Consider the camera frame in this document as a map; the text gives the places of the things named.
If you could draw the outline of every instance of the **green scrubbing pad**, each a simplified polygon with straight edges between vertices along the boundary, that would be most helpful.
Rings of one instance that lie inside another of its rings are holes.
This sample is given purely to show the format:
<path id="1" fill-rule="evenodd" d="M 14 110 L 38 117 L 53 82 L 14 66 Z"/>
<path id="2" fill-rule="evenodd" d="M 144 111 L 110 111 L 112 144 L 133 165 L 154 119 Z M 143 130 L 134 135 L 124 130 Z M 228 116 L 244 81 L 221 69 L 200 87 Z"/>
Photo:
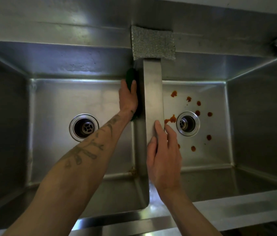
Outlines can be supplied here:
<path id="1" fill-rule="evenodd" d="M 136 109 L 136 112 L 133 114 L 133 117 L 131 119 L 131 121 L 133 121 L 134 119 L 136 119 L 142 112 L 142 101 L 141 101 L 141 96 L 140 96 L 140 91 L 139 91 L 139 82 L 138 82 L 138 72 L 131 68 L 127 71 L 127 76 L 125 77 L 125 81 L 127 83 L 128 89 L 131 91 L 131 84 L 132 81 L 135 80 L 136 81 L 136 94 L 138 96 L 138 100 L 139 100 L 139 104 L 138 107 Z"/>

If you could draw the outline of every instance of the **person's left arm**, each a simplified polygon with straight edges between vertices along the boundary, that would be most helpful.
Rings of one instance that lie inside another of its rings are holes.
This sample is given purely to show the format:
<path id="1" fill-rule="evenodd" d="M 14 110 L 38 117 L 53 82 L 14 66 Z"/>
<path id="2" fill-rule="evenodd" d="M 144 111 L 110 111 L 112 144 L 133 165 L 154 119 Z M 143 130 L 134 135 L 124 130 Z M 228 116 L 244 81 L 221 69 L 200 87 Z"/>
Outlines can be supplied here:
<path id="1" fill-rule="evenodd" d="M 120 111 L 66 153 L 40 183 L 26 211 L 4 236 L 68 235 L 101 183 L 116 144 L 138 105 L 136 82 L 119 90 Z"/>

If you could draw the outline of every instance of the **stainless steel sink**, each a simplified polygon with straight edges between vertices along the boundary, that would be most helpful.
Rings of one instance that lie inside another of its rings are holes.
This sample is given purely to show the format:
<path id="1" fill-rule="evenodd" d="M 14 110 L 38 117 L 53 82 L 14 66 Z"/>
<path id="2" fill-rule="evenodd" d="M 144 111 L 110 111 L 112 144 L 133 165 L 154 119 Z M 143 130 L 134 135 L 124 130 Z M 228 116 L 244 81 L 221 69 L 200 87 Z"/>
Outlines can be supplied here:
<path id="1" fill-rule="evenodd" d="M 76 116 L 89 114 L 100 127 L 117 113 L 120 79 L 131 66 L 128 48 L 0 42 L 0 228 L 26 209 L 42 178 L 78 143 L 69 131 Z M 168 124 L 194 202 L 277 189 L 277 59 L 178 52 L 176 62 L 140 67 L 143 114 L 121 135 L 81 218 L 144 211 L 153 191 L 145 163 L 153 121 L 184 112 L 200 111 L 199 122 L 187 121 L 196 134 L 181 134 L 174 118 Z"/>
<path id="2" fill-rule="evenodd" d="M 276 190 L 277 59 L 193 53 L 176 58 L 161 63 L 164 118 L 199 115 L 193 136 L 178 131 L 183 122 L 168 122 L 178 135 L 188 196 L 202 201 Z"/>

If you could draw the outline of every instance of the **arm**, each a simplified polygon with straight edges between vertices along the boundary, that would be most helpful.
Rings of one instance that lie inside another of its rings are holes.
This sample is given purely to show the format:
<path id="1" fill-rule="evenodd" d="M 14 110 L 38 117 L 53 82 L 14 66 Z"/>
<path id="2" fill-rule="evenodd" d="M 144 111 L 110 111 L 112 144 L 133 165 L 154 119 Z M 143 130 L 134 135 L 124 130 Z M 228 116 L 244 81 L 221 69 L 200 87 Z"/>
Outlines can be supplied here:
<path id="1" fill-rule="evenodd" d="M 155 122 L 158 135 L 153 137 L 147 148 L 147 169 L 151 182 L 170 211 L 183 236 L 221 236 L 220 232 L 195 208 L 180 185 L 181 154 L 177 134 L 165 124 Z"/>
<path id="2" fill-rule="evenodd" d="M 66 153 L 40 183 L 26 211 L 8 235 L 68 235 L 101 183 L 116 144 L 136 111 L 136 82 L 121 81 L 120 111 Z"/>

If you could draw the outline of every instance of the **silver sponge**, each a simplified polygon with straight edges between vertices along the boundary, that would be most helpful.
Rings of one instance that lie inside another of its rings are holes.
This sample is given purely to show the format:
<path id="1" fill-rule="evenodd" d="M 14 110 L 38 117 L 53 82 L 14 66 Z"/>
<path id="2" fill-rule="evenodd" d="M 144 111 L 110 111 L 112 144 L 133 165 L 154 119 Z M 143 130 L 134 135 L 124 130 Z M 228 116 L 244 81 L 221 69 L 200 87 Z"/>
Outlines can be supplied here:
<path id="1" fill-rule="evenodd" d="M 149 30 L 131 27 L 134 60 L 140 58 L 165 58 L 176 60 L 172 31 Z"/>

